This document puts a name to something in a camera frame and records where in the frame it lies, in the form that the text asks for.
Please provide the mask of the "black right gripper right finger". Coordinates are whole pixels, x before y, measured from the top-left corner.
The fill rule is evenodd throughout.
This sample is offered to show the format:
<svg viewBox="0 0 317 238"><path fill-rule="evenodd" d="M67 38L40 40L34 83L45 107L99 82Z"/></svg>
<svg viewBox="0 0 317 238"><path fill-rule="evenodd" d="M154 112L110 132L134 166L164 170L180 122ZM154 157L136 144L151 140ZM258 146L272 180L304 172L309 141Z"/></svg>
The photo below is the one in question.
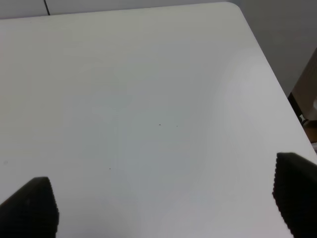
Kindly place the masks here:
<svg viewBox="0 0 317 238"><path fill-rule="evenodd" d="M295 153L277 153L273 198L295 238L317 236L317 165Z"/></svg>

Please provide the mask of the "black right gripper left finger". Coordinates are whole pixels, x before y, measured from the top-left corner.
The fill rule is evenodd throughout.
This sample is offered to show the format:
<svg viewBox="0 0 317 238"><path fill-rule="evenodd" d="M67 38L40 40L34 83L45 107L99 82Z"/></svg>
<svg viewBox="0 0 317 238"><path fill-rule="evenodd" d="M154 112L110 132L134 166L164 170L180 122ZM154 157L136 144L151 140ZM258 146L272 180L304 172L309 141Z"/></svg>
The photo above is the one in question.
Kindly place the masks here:
<svg viewBox="0 0 317 238"><path fill-rule="evenodd" d="M2 238L54 238L59 210L48 177L28 181L0 205Z"/></svg>

